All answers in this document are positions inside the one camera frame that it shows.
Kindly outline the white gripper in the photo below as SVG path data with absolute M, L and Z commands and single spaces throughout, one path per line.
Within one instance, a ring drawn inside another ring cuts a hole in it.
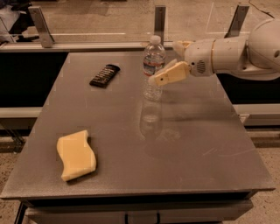
M 195 77 L 213 75 L 213 46 L 213 39 L 203 39 L 196 42 L 174 41 L 172 43 L 173 50 L 178 56 L 185 57 L 185 61 L 172 60 L 163 69 L 153 74 L 148 79 L 148 83 L 154 87 L 161 87 L 184 80 L 190 72 Z

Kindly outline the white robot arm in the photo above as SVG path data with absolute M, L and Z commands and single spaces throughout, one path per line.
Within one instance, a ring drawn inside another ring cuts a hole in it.
M 178 41 L 173 50 L 181 60 L 172 60 L 148 79 L 155 87 L 178 82 L 192 75 L 234 77 L 270 81 L 280 76 L 280 20 L 267 19 L 247 36 Z

